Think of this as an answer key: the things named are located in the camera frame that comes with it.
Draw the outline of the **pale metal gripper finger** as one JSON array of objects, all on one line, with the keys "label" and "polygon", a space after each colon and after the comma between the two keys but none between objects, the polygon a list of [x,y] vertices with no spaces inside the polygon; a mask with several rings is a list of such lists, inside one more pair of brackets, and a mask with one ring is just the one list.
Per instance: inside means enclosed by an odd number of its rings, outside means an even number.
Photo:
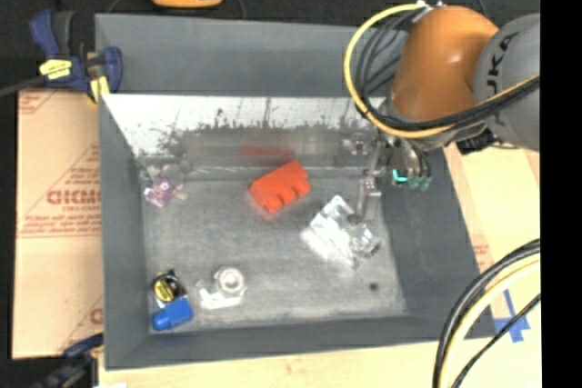
[{"label": "pale metal gripper finger", "polygon": [[371,191],[366,195],[366,218],[376,219],[379,212],[379,205],[382,200],[380,191]]},{"label": "pale metal gripper finger", "polygon": [[363,224],[370,221],[369,195],[372,194],[372,179],[362,178],[358,182],[356,204],[354,212],[349,215],[348,221],[351,224]]}]

